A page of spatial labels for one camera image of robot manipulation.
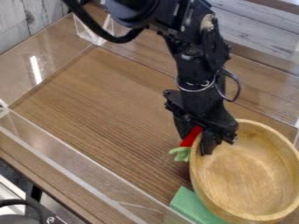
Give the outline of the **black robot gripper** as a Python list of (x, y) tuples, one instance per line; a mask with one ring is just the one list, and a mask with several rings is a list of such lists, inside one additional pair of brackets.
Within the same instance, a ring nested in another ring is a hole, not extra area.
[(200, 126), (200, 154), (211, 155), (217, 145), (225, 141), (232, 144), (239, 124), (224, 106), (225, 85), (212, 85), (205, 89), (189, 91), (167, 89), (164, 107), (172, 112), (173, 124), (181, 139), (192, 128)]

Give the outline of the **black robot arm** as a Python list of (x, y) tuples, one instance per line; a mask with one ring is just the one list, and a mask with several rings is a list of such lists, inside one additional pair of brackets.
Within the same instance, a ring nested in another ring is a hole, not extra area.
[(201, 128), (199, 153), (209, 155), (219, 144), (232, 143), (239, 123), (225, 110), (225, 69), (229, 45), (220, 35), (216, 13), (207, 0), (104, 0), (110, 17), (131, 29), (156, 31), (175, 60), (175, 90), (165, 90), (180, 137)]

